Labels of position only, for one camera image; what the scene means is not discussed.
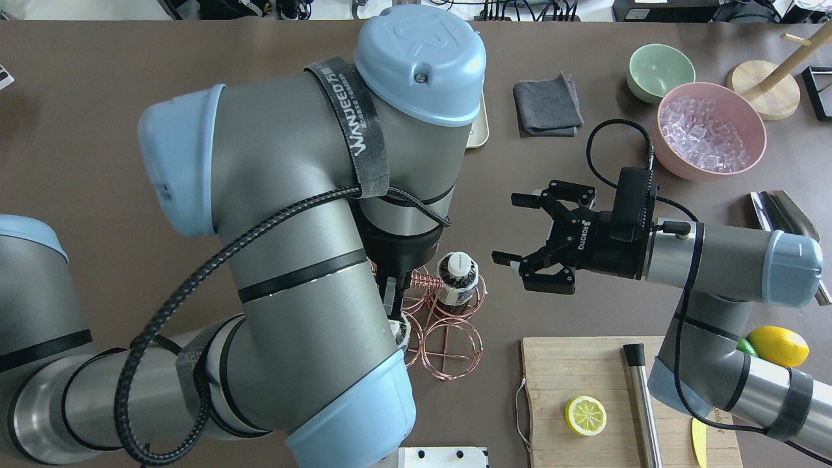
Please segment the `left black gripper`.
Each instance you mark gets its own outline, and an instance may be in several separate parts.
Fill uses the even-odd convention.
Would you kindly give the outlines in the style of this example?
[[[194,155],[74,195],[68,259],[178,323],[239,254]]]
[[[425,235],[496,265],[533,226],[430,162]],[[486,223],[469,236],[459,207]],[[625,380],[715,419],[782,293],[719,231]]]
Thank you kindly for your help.
[[[442,233],[442,226],[438,226],[416,236],[398,236],[370,222],[359,223],[367,257],[384,272],[380,274],[380,298],[390,320],[402,319],[404,293],[412,281],[412,274],[407,272],[424,266],[434,257]]]

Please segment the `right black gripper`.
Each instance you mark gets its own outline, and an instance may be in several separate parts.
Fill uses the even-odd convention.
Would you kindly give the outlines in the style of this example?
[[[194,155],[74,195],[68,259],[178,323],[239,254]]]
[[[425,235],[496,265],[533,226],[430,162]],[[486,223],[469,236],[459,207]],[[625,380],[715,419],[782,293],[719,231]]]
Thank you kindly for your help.
[[[552,180],[535,194],[512,193],[515,207],[543,209],[552,218],[550,242],[526,257],[493,251],[491,260],[516,270],[528,291],[575,293],[575,269],[638,280],[642,278],[647,234],[626,242],[612,236],[612,212],[592,211],[595,189]]]

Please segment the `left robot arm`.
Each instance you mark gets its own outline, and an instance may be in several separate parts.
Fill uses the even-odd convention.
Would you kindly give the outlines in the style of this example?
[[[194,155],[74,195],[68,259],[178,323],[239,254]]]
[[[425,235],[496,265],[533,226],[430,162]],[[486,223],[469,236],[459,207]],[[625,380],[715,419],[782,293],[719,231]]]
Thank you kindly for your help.
[[[53,229],[3,215],[3,455],[159,466],[280,430],[300,467],[398,450],[416,409],[389,318],[449,224],[485,68],[470,23],[406,4],[363,24],[351,63],[149,107],[164,213],[225,246],[127,350],[96,350]]]

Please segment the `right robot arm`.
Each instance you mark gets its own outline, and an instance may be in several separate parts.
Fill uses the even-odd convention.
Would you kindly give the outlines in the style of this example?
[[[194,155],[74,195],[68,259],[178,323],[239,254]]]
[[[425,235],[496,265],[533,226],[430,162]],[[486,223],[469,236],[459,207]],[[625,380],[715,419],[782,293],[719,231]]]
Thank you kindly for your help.
[[[552,229],[528,255],[495,251],[529,291],[571,295],[578,270],[681,288],[649,377],[651,394],[700,421],[713,410],[743,418],[753,432],[830,462],[830,386],[796,365],[737,349],[755,303],[800,307],[820,286],[816,240],[784,231],[653,221],[656,185],[621,176],[611,211],[594,211],[591,187],[551,181],[512,205],[546,211]]]

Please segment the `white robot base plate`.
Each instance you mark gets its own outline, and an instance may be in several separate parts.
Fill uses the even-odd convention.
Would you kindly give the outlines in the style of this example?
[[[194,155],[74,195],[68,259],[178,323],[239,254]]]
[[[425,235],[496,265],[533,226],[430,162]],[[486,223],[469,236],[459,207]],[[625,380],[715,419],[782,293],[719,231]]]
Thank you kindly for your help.
[[[482,447],[402,447],[396,467],[489,467]]]

